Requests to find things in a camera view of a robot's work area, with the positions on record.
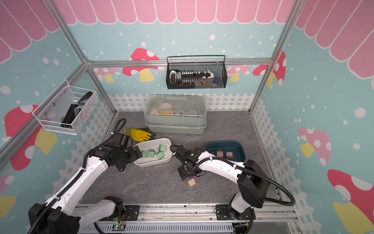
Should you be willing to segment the dark teal plastic tray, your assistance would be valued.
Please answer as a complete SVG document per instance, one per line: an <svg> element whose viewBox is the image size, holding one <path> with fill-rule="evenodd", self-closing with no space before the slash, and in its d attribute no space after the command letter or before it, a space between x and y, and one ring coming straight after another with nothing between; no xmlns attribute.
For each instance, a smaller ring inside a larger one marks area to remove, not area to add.
<svg viewBox="0 0 374 234"><path fill-rule="evenodd" d="M231 161L245 162L246 156L242 145L237 141L217 141L211 142L206 145L206 150L216 156L218 150L223 151L224 159L226 158L226 152L233 153L233 159Z"/></svg>

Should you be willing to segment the white plastic tray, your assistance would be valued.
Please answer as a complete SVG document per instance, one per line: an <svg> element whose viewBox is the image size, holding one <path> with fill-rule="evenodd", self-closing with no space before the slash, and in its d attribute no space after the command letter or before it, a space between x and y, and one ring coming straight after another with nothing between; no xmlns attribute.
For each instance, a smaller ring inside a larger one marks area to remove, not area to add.
<svg viewBox="0 0 374 234"><path fill-rule="evenodd" d="M134 164L139 167L149 167L167 163L172 158L170 150L171 141L168 138L159 138L136 144L141 151L141 158Z"/></svg>

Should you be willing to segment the pink plug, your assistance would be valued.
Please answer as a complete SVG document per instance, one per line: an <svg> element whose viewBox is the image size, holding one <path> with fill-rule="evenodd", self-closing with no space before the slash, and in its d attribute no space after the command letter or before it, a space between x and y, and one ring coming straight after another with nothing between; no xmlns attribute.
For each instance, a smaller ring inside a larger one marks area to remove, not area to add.
<svg viewBox="0 0 374 234"><path fill-rule="evenodd" d="M223 153L223 151L218 150L218 151L216 152L216 156L217 156L217 157L220 157L220 158L223 158L223 157L224 157L224 153Z"/></svg>
<svg viewBox="0 0 374 234"><path fill-rule="evenodd" d="M192 186L194 186L194 185L196 185L196 180L195 179L190 179L190 180L188 180L188 185L190 186L190 187L192 187Z"/></svg>
<svg viewBox="0 0 374 234"><path fill-rule="evenodd" d="M228 160L233 159L233 153L232 153L232 152L226 152L226 158L227 158Z"/></svg>

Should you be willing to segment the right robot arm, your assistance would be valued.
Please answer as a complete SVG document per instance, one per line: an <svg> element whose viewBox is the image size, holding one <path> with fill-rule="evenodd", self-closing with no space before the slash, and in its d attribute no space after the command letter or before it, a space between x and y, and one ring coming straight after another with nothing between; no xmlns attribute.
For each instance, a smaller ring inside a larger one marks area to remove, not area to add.
<svg viewBox="0 0 374 234"><path fill-rule="evenodd" d="M261 209L266 201L284 206L296 204L294 196L284 186L268 178L253 160L235 162L199 148L191 151L183 145L172 145L170 150L182 163L178 168L182 180L202 176L203 172L211 172L229 179L238 186L239 193L232 197L229 205L221 212L221 214L226 213L232 219L253 219L253 209ZM289 201L268 198L267 193L271 185L282 191Z"/></svg>

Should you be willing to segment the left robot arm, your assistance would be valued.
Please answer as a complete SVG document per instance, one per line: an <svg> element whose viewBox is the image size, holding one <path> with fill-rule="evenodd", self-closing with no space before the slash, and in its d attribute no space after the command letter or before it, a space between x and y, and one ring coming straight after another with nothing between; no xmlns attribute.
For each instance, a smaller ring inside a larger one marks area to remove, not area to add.
<svg viewBox="0 0 374 234"><path fill-rule="evenodd" d="M120 119L111 136L89 150L75 175L43 204L34 204L29 212L30 234L77 234L103 218L118 222L128 214L123 200L107 196L99 203L82 210L76 205L95 180L109 167L124 171L129 163L141 158L139 147L128 146L123 130L126 119Z"/></svg>

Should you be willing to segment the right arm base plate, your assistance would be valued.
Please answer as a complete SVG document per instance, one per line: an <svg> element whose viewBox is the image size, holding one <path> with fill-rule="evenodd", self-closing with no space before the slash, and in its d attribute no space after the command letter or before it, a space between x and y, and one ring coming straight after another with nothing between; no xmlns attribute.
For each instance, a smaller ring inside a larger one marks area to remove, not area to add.
<svg viewBox="0 0 374 234"><path fill-rule="evenodd" d="M248 207L243 213L239 213L227 204L217 204L213 210L217 220L244 220L251 221L256 219L252 207Z"/></svg>

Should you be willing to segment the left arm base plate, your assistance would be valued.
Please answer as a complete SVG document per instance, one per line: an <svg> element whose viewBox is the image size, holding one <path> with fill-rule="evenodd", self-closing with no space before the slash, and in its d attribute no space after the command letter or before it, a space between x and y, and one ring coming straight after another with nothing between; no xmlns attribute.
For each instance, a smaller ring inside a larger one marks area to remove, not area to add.
<svg viewBox="0 0 374 234"><path fill-rule="evenodd" d="M139 216L139 205L124 205L119 209L118 222L137 221Z"/></svg>

